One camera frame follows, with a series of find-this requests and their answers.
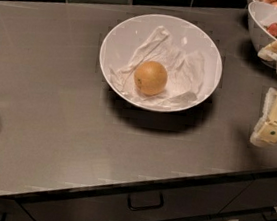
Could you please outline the orange fruit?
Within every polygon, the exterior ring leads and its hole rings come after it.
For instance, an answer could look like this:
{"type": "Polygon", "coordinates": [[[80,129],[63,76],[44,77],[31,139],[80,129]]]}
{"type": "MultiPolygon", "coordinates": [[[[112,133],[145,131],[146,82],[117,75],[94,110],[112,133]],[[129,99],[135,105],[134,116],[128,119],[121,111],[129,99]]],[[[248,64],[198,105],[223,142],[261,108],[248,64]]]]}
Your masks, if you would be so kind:
{"type": "Polygon", "coordinates": [[[147,96],[160,94],[166,87],[167,70],[157,61],[140,64],[134,72],[134,83],[137,89],[147,96]]]}

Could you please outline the white bowl with food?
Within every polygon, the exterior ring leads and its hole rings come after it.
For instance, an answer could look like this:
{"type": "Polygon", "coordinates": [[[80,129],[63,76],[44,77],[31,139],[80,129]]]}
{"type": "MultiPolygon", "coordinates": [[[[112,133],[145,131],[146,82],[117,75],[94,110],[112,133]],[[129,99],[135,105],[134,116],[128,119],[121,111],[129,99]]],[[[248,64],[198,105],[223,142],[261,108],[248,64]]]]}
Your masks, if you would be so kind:
{"type": "Polygon", "coordinates": [[[248,30],[253,47],[260,51],[262,47],[275,41],[268,30],[273,22],[277,23],[277,8],[268,3],[255,1],[248,4],[248,30]]]}

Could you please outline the white ceramic bowl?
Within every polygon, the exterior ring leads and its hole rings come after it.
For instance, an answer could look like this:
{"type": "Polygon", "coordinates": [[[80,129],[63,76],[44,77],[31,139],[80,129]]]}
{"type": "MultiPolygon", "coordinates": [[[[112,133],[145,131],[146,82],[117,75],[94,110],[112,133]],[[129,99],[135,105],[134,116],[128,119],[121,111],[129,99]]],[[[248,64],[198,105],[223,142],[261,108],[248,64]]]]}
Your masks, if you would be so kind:
{"type": "Polygon", "coordinates": [[[161,14],[141,15],[127,19],[114,27],[108,35],[106,35],[100,51],[100,66],[104,78],[109,86],[127,102],[139,108],[147,109],[155,112],[176,112],[189,109],[199,105],[205,101],[217,88],[222,75],[222,61],[218,48],[213,40],[201,30],[201,28],[193,25],[184,19],[161,14]],[[172,42],[186,53],[192,53],[198,50],[204,57],[204,73],[201,88],[197,94],[197,98],[193,103],[187,103],[175,109],[157,109],[155,106],[148,108],[147,106],[134,103],[123,97],[123,95],[115,89],[110,79],[110,69],[118,70],[128,64],[136,49],[150,36],[150,34],[158,27],[164,26],[173,36],[172,42]]]}

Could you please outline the white crumpled paper napkin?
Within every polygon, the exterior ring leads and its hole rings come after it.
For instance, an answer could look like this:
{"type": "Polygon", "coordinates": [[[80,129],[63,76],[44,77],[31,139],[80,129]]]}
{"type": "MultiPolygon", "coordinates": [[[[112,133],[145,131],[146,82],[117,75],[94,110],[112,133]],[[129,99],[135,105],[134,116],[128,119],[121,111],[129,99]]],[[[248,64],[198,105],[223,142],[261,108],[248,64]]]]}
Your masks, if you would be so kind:
{"type": "Polygon", "coordinates": [[[172,42],[173,36],[164,26],[158,26],[133,53],[128,64],[120,69],[110,69],[110,79],[123,97],[134,103],[175,109],[193,103],[203,82],[204,56],[200,51],[186,53],[172,42]],[[157,61],[167,70],[167,84],[157,95],[141,93],[134,83],[135,69],[147,61],[157,61]]]}

